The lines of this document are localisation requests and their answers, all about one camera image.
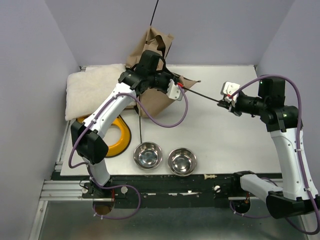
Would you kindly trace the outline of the black tent pole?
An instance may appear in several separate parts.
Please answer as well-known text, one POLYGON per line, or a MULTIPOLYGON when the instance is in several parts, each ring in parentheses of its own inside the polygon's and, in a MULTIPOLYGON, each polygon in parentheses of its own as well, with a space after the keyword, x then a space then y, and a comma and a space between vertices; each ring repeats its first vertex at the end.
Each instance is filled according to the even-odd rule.
MULTIPOLYGON (((158 4, 159 4, 159 0, 156 1, 155 6, 153 8, 152 16, 151 16, 151 19, 150 19, 150 22, 149 22, 149 26, 150 27, 153 24, 153 20, 154 20, 154 17, 155 17, 155 13, 156 13, 158 4)), ((142 119, 141 119, 140 115, 139 115, 139 118, 138 118, 138 123, 139 123, 139 143, 142 144, 143 143, 143 138, 142 138, 142 119)))
POLYGON ((213 101, 213 102, 216 102, 216 103, 219 103, 219 102, 220 102, 220 101, 217 100, 217 99, 214 99, 214 98, 209 97, 209 96, 206 96, 206 95, 204 95, 204 94, 202 94, 202 93, 199 93, 199 92, 196 92, 196 91, 194 91, 194 90, 191 90, 191 89, 189 89, 189 88, 187 88, 187 87, 185 87, 185 86, 183 86, 182 89, 184 89, 185 91, 189 91, 189 92, 191 92, 191 93, 193 93, 193 94, 195 94, 195 95, 197 95, 197 96, 200 96, 200 97, 202 97, 202 98, 205 98, 205 99, 207 99, 207 100, 210 100, 210 101, 213 101))

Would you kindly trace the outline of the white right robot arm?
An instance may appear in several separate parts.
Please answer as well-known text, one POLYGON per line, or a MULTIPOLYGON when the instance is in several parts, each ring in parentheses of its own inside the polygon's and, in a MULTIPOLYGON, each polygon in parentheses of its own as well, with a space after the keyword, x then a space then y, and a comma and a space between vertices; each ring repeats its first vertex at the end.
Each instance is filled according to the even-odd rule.
POLYGON ((230 191, 241 196, 252 193, 275 219, 305 215, 319 210, 320 195, 316 189, 303 149, 303 124, 298 107, 285 105, 286 80, 265 75, 258 79, 258 96, 243 93, 243 87, 226 81, 221 88, 218 106, 236 116, 259 116, 275 145, 282 186, 278 187, 251 171, 233 174, 230 191))

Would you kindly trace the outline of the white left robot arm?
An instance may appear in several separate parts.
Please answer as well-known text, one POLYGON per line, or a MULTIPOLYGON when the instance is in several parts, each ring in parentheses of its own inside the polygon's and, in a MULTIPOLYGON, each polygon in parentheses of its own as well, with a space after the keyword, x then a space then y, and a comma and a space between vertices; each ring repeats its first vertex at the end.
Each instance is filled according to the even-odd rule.
POLYGON ((93 191, 101 198, 111 191, 108 183, 111 176, 107 170, 105 157, 109 147, 104 137, 114 120, 136 98, 148 89, 155 89, 172 100, 181 98, 179 79, 163 64, 164 57, 152 50, 145 50, 139 62, 123 72, 114 89, 97 110, 82 123, 75 121, 71 127, 72 153, 82 157, 88 172, 95 180, 93 191))

